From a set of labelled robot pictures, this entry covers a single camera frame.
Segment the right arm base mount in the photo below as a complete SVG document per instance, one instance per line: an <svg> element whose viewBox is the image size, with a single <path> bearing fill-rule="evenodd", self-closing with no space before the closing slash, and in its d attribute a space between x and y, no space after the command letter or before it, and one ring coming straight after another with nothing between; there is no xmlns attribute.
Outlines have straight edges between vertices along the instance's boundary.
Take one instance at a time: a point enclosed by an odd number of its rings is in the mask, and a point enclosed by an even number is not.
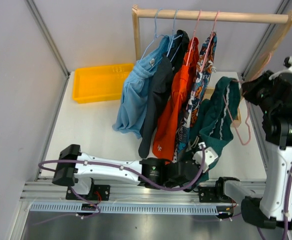
<svg viewBox="0 0 292 240"><path fill-rule="evenodd" d="M199 201L201 203L226 203L235 204L236 202L224 194L223 190L220 190L214 186L200 186L198 187Z"/></svg>

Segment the dark navy shorts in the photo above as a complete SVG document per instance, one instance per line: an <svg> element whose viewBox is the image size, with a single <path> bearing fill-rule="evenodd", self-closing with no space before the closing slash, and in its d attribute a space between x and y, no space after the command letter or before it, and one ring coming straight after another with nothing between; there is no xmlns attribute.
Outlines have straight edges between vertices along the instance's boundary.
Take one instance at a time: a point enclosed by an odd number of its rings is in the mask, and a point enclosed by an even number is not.
<svg viewBox="0 0 292 240"><path fill-rule="evenodd" d="M162 54L161 62L150 82L146 116L140 130L142 141L138 149L139 156L143 159L149 154L153 132L166 107L174 76L183 64L189 42L188 34L181 29L177 30L172 46Z"/></svg>

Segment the pink hanger patterned shorts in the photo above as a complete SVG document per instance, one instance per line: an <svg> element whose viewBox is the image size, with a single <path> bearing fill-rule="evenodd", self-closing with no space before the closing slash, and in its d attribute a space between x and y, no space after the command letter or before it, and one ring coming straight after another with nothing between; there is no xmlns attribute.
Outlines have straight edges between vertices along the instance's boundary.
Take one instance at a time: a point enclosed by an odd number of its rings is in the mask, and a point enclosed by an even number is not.
<svg viewBox="0 0 292 240"><path fill-rule="evenodd" d="M215 32L215 25L217 18L219 16L219 11L217 12L214 20L214 25L209 37L202 44L201 50L199 52L199 60L197 62L197 71L194 84L191 91L191 97L189 103L191 104L191 110L199 110L199 106L203 100L204 94L208 87L210 77L214 67L214 57L217 36Z"/></svg>

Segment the dark green shorts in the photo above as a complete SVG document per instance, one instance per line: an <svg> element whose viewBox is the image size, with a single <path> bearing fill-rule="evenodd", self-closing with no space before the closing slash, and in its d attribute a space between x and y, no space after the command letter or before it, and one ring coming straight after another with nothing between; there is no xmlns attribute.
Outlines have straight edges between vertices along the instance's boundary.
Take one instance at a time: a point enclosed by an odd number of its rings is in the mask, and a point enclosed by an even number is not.
<svg viewBox="0 0 292 240"><path fill-rule="evenodd" d="M182 160L191 160L198 150L198 143L204 142L206 147L211 147L218 157L234 138L231 131L233 118L238 115L240 104L239 83L230 77L221 77L215 85L210 99L202 101L199 107L198 119L190 128L188 147Z"/></svg>

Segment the pink hanger orange shorts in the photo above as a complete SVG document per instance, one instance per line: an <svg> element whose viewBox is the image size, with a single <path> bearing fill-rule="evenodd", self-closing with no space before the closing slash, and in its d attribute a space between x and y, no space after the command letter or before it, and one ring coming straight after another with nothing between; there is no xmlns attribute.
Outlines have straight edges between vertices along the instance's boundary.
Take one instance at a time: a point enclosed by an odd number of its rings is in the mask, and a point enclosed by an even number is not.
<svg viewBox="0 0 292 240"><path fill-rule="evenodd" d="M192 49L193 49L194 38L196 36L196 30L197 30L197 27L198 27L198 24L199 24L201 13L202 13L202 10L200 9L199 14L198 14L198 18L197 18L197 21L196 21L196 25L195 25L195 28L194 28L194 31L193 31L193 36L192 36L192 39L191 39L190 48L189 48L189 51L188 51L188 57L187 57L187 61L186 61L186 66L189 66L189 60L190 60L191 52L192 52Z"/></svg>

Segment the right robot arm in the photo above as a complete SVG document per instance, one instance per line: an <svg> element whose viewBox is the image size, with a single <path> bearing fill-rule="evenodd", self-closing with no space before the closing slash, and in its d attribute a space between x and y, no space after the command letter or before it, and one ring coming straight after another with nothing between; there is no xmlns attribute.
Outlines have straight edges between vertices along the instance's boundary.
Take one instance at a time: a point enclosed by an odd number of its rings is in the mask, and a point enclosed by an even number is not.
<svg viewBox="0 0 292 240"><path fill-rule="evenodd" d="M242 96L263 112L262 127L271 150L263 196L233 177L220 177L214 196L241 206L245 222L263 229L292 231L292 70L264 72L242 84Z"/></svg>

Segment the yellow plastic bin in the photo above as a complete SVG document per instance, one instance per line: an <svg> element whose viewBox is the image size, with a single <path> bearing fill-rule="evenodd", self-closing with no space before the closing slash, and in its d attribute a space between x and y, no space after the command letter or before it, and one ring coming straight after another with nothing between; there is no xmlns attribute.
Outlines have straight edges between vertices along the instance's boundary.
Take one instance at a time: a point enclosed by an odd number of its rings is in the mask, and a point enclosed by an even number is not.
<svg viewBox="0 0 292 240"><path fill-rule="evenodd" d="M119 100L133 67L133 63L122 63L76 69L72 99L78 104Z"/></svg>

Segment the aluminium rail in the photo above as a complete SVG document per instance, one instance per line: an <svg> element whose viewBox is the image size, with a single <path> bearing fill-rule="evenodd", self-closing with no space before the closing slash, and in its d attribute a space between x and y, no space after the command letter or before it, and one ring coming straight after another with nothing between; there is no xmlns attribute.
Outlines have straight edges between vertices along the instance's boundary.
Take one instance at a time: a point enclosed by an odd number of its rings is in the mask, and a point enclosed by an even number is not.
<svg viewBox="0 0 292 240"><path fill-rule="evenodd" d="M108 203L113 204L194 204L199 197L194 192L164 191L134 186L119 181L97 180L98 185L109 185ZM67 187L51 183L50 179L28 181L21 192L21 201L64 202Z"/></svg>

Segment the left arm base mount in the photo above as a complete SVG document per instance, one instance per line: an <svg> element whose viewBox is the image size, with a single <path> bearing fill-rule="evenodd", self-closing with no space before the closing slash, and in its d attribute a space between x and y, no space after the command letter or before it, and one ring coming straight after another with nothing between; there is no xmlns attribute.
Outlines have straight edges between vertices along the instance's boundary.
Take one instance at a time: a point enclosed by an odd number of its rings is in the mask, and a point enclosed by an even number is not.
<svg viewBox="0 0 292 240"><path fill-rule="evenodd" d="M110 197L110 185L105 184L93 184L88 194L79 194L82 198L89 201L109 201ZM67 188L66 200L79 200L79 198L73 193L71 187Z"/></svg>

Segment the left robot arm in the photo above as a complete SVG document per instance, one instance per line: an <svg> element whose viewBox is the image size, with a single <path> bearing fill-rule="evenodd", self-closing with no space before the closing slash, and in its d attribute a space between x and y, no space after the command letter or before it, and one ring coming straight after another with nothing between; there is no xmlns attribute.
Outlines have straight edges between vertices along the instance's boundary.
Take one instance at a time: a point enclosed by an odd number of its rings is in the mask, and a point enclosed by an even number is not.
<svg viewBox="0 0 292 240"><path fill-rule="evenodd" d="M193 189L207 170L206 152L199 150L182 161L169 163L166 159L146 158L118 161L99 158L71 144L59 154L53 184L73 187L83 200L94 195L93 180L112 180L168 192Z"/></svg>

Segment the patterned colourful shorts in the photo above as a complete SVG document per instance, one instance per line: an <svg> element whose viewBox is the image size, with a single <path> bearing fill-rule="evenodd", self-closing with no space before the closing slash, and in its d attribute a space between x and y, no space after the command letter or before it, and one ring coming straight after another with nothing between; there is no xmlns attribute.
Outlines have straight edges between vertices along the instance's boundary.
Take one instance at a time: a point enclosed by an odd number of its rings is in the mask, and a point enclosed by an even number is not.
<svg viewBox="0 0 292 240"><path fill-rule="evenodd" d="M202 44L199 52L199 60L196 65L196 75L194 77L185 111L182 115L181 123L176 132L175 150L173 163L180 161L185 152L193 144L191 132L199 115L199 108L203 101L212 72L214 71L214 58L217 46L217 33L211 35Z"/></svg>

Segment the blue hanger light shorts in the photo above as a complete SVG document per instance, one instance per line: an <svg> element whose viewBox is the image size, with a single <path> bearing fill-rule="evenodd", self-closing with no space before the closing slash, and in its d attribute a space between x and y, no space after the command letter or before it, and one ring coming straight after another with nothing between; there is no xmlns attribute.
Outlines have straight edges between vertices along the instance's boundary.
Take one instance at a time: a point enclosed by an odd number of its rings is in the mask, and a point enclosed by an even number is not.
<svg viewBox="0 0 292 240"><path fill-rule="evenodd" d="M148 46L146 47L146 49L145 49L144 53L142 54L140 60L144 59L145 54L147 53L149 47L150 47L150 46L155 42L155 40L158 38L158 36L157 36L157 17L158 17L158 14L159 14L159 12L160 12L161 10L163 10L163 8L158 9L157 12L156 12L156 14L155 14L155 17L154 17L154 34L153 34L153 39L152 39L152 41L148 44Z"/></svg>

